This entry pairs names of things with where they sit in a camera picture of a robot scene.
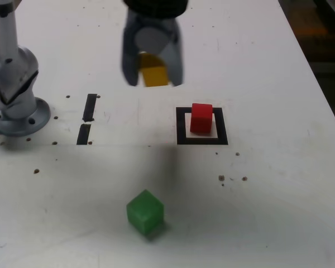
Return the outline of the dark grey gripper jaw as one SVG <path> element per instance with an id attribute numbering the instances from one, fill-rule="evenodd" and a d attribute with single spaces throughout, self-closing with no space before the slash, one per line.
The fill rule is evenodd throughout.
<path id="1" fill-rule="evenodd" d="M 136 86 L 138 83 L 140 51 L 136 44 L 135 36 L 141 26 L 138 16 L 128 16 L 123 31 L 121 67 L 126 82 L 131 86 Z"/>

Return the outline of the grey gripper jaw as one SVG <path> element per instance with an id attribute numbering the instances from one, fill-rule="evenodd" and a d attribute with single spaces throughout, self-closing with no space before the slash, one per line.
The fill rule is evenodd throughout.
<path id="1" fill-rule="evenodd" d="M 176 30 L 141 28 L 136 34 L 136 44 L 140 51 L 141 69 L 164 67 L 166 76 L 173 86 L 183 83 L 183 50 L 177 21 Z"/>

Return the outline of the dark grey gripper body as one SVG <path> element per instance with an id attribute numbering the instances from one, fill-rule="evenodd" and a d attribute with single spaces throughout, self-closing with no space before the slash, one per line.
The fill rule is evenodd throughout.
<path id="1" fill-rule="evenodd" d="M 157 27 L 165 30 L 176 30 L 176 20 L 166 19 L 160 20 L 157 18 L 147 17 L 138 13 L 129 12 L 127 15 L 127 26 L 133 28 Z"/>

